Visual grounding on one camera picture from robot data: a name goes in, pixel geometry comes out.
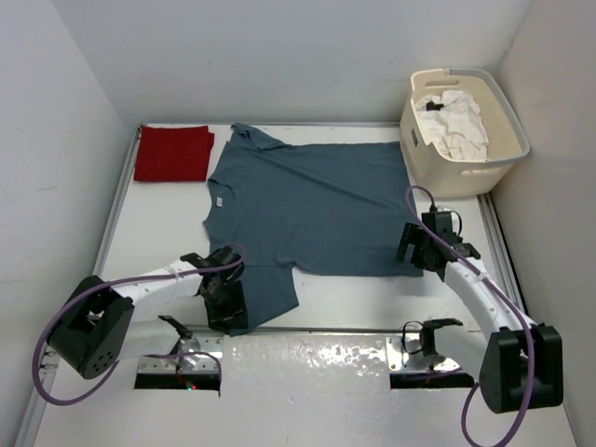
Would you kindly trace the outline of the blue t shirt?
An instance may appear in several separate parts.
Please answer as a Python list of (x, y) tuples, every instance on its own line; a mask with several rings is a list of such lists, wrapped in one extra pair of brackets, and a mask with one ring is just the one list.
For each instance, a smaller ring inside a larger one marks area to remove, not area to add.
[(244, 248), (246, 331), (298, 304), (292, 272), (418, 278), (396, 260), (409, 177), (397, 142), (291, 145), (235, 124), (208, 188), (213, 249)]

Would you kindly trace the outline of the red t shirt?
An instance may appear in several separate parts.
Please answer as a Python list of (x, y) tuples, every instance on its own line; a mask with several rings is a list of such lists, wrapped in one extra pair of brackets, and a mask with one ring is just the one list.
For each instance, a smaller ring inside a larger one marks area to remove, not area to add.
[(138, 183), (205, 182), (215, 135), (207, 126), (143, 126), (133, 180)]

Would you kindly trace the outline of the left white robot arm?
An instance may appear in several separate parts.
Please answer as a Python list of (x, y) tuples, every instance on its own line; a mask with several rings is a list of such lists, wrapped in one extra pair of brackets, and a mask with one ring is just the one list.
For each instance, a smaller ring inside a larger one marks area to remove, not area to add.
[(192, 331), (177, 319), (143, 315), (174, 301), (200, 297), (210, 322), (247, 322), (239, 277), (243, 255), (230, 246), (208, 257), (191, 252), (147, 274), (104, 281), (82, 280), (50, 323), (47, 344), (81, 377), (95, 379), (121, 359), (196, 353)]

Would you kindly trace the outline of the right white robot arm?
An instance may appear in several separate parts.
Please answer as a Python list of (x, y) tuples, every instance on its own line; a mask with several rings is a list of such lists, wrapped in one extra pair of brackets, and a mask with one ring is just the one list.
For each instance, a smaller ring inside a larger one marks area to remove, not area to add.
[(493, 413), (556, 407), (563, 401), (562, 338), (534, 322), (488, 275), (480, 253), (432, 207), (421, 223), (405, 224), (396, 259), (438, 275), (481, 329), (469, 334), (456, 318), (423, 322), (418, 354), (453, 359), (479, 384)]

